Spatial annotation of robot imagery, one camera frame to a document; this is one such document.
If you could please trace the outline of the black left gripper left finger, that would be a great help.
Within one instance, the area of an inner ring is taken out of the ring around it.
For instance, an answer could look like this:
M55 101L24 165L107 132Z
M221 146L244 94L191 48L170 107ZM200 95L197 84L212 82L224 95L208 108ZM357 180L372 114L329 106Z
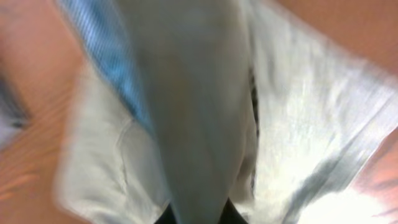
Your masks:
M172 207L168 204L167 208L161 214L161 216L154 222L154 224L176 224L175 215Z

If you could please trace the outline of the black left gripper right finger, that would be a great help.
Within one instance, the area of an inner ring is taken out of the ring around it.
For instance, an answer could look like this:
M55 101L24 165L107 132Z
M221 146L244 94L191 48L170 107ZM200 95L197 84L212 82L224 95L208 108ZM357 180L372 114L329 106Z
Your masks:
M220 216L219 224L248 224L247 221L236 210L232 201L227 199Z

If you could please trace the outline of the light khaki shorts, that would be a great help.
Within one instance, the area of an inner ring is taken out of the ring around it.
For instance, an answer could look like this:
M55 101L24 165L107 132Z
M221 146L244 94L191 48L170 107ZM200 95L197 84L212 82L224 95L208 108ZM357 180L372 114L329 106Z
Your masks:
M397 80L271 1L59 1L86 52L58 175L91 223L388 223L349 185Z

